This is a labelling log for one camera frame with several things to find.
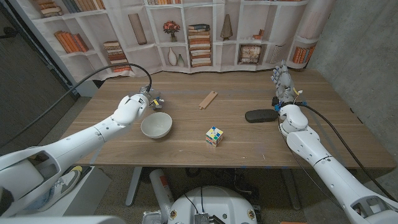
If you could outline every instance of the picture frame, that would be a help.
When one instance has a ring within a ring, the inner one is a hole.
[[[239,47],[239,64],[258,64],[262,54],[261,45],[242,44]]]

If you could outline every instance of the wooden stick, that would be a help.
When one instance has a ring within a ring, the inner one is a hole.
[[[199,109],[206,109],[206,107],[214,100],[217,94],[217,92],[211,91],[209,95],[207,95],[206,98],[199,104]]]

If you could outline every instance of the bookshelf backdrop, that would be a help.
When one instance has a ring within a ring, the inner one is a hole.
[[[94,9],[87,6],[90,1]],[[335,0],[51,0],[53,4],[44,5],[40,5],[40,0],[17,2],[78,82],[90,72],[111,64],[109,47],[106,50],[104,43],[114,41],[119,43],[128,62],[144,67],[149,73],[255,71],[274,68],[282,59],[291,68],[303,68]],[[86,6],[86,10],[74,12],[71,2]],[[46,6],[53,8],[43,11]],[[175,42],[164,32],[167,21],[180,26],[178,32],[174,32]],[[208,27],[210,41],[190,42],[189,36],[199,31],[189,28],[195,24]],[[77,51],[68,51],[56,33],[71,34],[71,41],[79,34],[75,42]],[[79,42],[83,42],[84,47],[79,47]],[[192,44],[207,45],[208,42],[210,60],[192,58],[193,49],[200,49],[192,48]],[[253,49],[250,46],[261,49],[254,60],[256,63],[239,62],[245,60],[241,55],[245,50]],[[170,48],[177,57],[181,55],[183,63],[170,63]],[[203,60],[204,66],[198,66],[197,60]],[[93,78],[104,80],[119,75],[143,76],[144,73],[135,68],[121,72],[109,68]]]

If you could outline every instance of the wooden table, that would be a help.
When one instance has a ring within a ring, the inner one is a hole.
[[[152,75],[152,87],[161,91],[165,100],[160,111],[173,119],[171,131],[162,139],[151,139],[141,132],[142,120],[136,121],[128,134],[105,144],[94,165],[298,168],[280,135],[277,122],[251,124],[244,119],[247,111],[272,108],[275,86],[271,74],[160,72]],[[317,71],[290,71],[290,74],[296,89],[303,90],[308,105],[335,125],[365,167],[391,169],[396,166],[392,156]],[[129,92],[136,93],[147,83],[147,77],[107,80],[64,136],[113,114],[124,96]],[[218,96],[207,109],[199,110],[198,105],[211,90],[218,92]],[[347,168],[359,168],[329,126],[308,109],[302,108],[302,111],[331,154]],[[144,118],[152,113],[154,111],[147,110]],[[218,147],[205,141],[205,133],[212,126],[224,131],[224,139]],[[77,163],[88,165],[94,154]]]

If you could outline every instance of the red flowers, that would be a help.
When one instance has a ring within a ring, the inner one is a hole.
[[[174,34],[175,32],[178,32],[180,29],[180,25],[176,24],[174,21],[167,21],[163,25],[163,31],[166,34]]]

